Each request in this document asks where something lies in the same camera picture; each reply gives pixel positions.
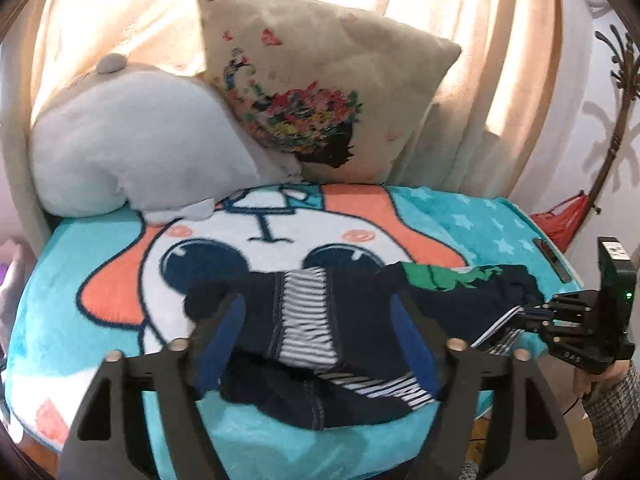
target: metal bolt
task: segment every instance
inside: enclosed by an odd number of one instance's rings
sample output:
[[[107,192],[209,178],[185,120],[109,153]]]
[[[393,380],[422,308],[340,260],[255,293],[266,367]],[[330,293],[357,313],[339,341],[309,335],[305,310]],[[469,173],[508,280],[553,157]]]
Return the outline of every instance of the metal bolt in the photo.
[[[531,354],[528,351],[526,351],[524,348],[518,348],[517,350],[514,350],[513,356],[518,361],[528,361],[529,359],[531,359]]]
[[[109,363],[114,363],[116,361],[119,361],[123,357],[124,357],[124,354],[120,350],[109,350],[104,360]]]
[[[178,339],[174,339],[169,343],[169,350],[171,352],[182,352],[186,350],[189,346],[189,340],[183,337],[179,337]]]
[[[454,352],[464,352],[468,345],[464,339],[452,337],[451,339],[447,339],[447,347]]]

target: red bag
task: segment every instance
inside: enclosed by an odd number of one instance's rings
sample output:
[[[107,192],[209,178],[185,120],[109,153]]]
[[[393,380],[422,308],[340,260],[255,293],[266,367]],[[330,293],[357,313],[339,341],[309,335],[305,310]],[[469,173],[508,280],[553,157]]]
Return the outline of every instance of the red bag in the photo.
[[[531,219],[540,229],[556,244],[556,247],[563,253],[574,239],[575,232],[580,227],[580,218],[587,207],[589,201],[588,195],[581,191],[575,196],[564,200],[553,206],[546,213],[536,213],[531,215]],[[559,213],[554,211],[560,206],[569,203],[569,205]]]

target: white label sticker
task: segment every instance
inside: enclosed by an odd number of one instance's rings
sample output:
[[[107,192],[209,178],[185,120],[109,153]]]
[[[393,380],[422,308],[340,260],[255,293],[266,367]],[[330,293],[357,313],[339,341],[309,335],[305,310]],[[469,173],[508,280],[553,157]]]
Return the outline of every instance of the white label sticker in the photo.
[[[602,244],[614,260],[631,260],[620,242],[603,242]]]

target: green print on shirt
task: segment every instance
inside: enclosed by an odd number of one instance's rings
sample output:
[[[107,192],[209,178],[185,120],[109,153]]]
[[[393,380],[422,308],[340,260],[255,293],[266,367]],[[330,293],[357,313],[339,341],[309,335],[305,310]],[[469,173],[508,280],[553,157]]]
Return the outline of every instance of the green print on shirt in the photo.
[[[407,281],[419,288],[427,290],[453,290],[461,285],[465,288],[475,288],[475,280],[488,282],[492,276],[500,276],[500,267],[473,267],[467,272],[458,272],[446,267],[403,263]]]

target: cartoon eye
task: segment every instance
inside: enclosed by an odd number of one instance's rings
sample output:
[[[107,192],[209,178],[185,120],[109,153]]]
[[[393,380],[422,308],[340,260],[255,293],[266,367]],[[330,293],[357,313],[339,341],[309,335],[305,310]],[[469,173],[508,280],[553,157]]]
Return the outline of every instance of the cartoon eye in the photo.
[[[303,260],[302,267],[349,267],[351,269],[375,270],[384,267],[384,262],[371,251],[349,244],[327,244],[313,249]]]
[[[248,271],[249,264],[240,251],[205,238],[178,242],[160,261],[162,278],[180,294],[187,294],[195,285],[234,278]]]

